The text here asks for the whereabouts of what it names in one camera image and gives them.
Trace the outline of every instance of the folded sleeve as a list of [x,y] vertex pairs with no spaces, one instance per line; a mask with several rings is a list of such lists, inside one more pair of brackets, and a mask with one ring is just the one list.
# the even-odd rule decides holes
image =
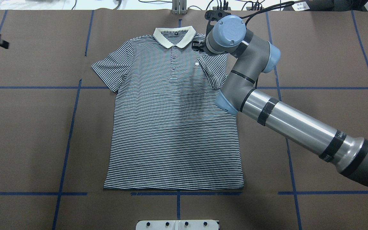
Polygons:
[[205,55],[198,58],[212,89],[220,89],[224,84],[227,77],[225,72],[227,59],[228,54]]
[[92,65],[92,69],[111,91],[117,92],[124,78],[129,74],[134,59],[133,51],[130,41],[124,42],[105,59]]

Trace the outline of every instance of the striped shirt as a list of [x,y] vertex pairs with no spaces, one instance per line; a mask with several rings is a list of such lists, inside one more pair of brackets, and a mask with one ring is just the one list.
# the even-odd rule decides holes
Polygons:
[[193,51],[204,36],[157,28],[92,65],[117,92],[104,188],[243,187],[236,118],[214,104],[227,54]]

